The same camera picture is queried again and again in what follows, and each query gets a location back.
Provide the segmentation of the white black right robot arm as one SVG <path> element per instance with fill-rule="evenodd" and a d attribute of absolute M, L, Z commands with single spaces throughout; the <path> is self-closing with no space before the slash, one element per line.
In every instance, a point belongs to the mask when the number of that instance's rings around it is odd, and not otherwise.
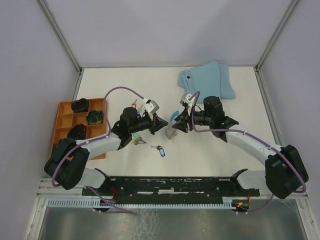
<path fill-rule="evenodd" d="M 208 96 L 203 100 L 204 109 L 196 111 L 198 93 L 185 94 L 180 103 L 182 113 L 175 118 L 173 128 L 184 133 L 201 133 L 197 126 L 205 126 L 216 138 L 232 144 L 264 166 L 264 170 L 240 170 L 235 180 L 229 183 L 231 193 L 242 195 L 249 189 L 269 190 L 279 199 L 292 193 L 302 194 L 307 190 L 308 173 L 299 151 L 292 145 L 271 144 L 253 135 L 238 121 L 227 116 L 220 99 Z"/>

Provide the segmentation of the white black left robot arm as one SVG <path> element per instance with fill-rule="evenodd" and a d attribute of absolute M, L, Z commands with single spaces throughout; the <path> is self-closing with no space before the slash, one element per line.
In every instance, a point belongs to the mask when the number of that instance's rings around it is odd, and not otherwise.
<path fill-rule="evenodd" d="M 106 195 L 111 189 L 111 183 L 100 170 L 86 168 L 87 161 L 123 149 L 131 142 L 133 133 L 149 130 L 154 135 L 168 125 L 156 113 L 146 111 L 145 115 L 138 118 L 138 111 L 127 107 L 108 133 L 84 140 L 70 137 L 60 139 L 44 171 L 51 177 L 54 187 L 70 190 L 80 184 L 92 187 L 99 195 Z"/>

